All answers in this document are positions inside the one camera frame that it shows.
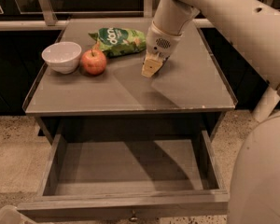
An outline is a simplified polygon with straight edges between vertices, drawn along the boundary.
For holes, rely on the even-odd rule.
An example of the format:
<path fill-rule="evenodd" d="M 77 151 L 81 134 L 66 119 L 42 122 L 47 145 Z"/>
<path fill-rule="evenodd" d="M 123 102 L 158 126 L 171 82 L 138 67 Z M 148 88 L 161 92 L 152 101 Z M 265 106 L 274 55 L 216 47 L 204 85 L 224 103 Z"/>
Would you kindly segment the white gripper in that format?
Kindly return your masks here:
<path fill-rule="evenodd" d="M 147 30 L 147 54 L 142 66 L 144 77 L 153 77 L 175 51 L 181 35 L 169 35 L 151 23 Z"/>

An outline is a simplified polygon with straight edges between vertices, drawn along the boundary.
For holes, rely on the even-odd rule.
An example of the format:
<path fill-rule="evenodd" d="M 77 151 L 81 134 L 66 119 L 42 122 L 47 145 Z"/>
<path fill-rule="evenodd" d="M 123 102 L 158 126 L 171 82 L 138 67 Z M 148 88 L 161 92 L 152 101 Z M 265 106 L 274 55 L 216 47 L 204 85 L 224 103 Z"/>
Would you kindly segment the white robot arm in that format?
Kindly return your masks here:
<path fill-rule="evenodd" d="M 280 97 L 280 12 L 258 0 L 160 0 L 147 32 L 143 76 L 163 67 L 198 14 L 222 35 L 208 39 L 232 88 L 248 95 L 246 82 L 263 81 Z M 280 224 L 280 111 L 265 102 L 258 113 L 263 120 L 233 168 L 228 224 Z"/>

